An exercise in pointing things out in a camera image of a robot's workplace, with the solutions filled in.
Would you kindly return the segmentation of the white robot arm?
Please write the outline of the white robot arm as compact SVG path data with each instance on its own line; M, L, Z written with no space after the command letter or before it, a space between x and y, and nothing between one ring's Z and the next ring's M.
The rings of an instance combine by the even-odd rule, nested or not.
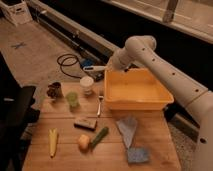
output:
M125 70L134 61L146 66L200 126L192 171L213 171L213 92L159 57L156 46L153 36L131 36L107 69Z

